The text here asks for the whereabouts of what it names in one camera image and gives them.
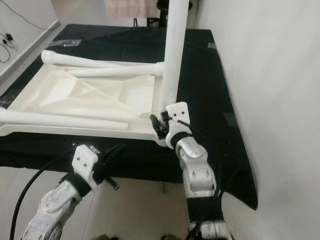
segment pink towel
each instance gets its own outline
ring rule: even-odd
[[[105,0],[109,18],[159,18],[157,0]]]

